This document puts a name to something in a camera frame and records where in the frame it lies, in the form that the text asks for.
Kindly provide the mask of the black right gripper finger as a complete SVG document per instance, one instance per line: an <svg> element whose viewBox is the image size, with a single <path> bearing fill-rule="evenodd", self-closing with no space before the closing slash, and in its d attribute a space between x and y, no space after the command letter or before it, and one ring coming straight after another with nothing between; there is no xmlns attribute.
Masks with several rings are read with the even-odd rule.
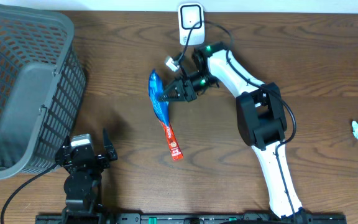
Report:
<svg viewBox="0 0 358 224"><path fill-rule="evenodd" d="M183 92L183 79L176 78L163 88L164 92L175 90L176 92Z"/></svg>
<svg viewBox="0 0 358 224"><path fill-rule="evenodd" d="M169 92L162 92L157 99L161 102L185 101L183 92L176 92L175 90Z"/></svg>

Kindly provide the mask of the blue Oreo cookie pack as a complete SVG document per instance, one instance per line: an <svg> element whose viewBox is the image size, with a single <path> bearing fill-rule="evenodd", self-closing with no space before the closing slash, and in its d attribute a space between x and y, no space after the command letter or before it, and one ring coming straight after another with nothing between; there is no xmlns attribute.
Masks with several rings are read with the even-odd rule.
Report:
<svg viewBox="0 0 358 224"><path fill-rule="evenodd" d="M169 113L168 113L169 102L159 100L162 93L163 93L163 82L160 79L157 72L155 70L152 70L149 76L149 88L148 88L149 98L152 102L154 113L157 116L157 118L163 124L168 126L170 123Z"/></svg>

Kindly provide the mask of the red Nescafe stick sachet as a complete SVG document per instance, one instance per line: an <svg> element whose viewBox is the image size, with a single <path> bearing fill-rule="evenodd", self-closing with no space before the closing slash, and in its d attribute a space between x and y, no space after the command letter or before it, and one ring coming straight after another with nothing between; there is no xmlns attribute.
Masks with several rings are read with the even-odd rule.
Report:
<svg viewBox="0 0 358 224"><path fill-rule="evenodd" d="M180 159L183 159L183 153L181 152L181 149L178 145L178 141L175 137L175 134L173 132L171 124L165 124L164 122L160 121L160 124L162 125L164 131L165 131L165 137L167 140L167 145L170 150L172 159L174 161L178 161Z"/></svg>

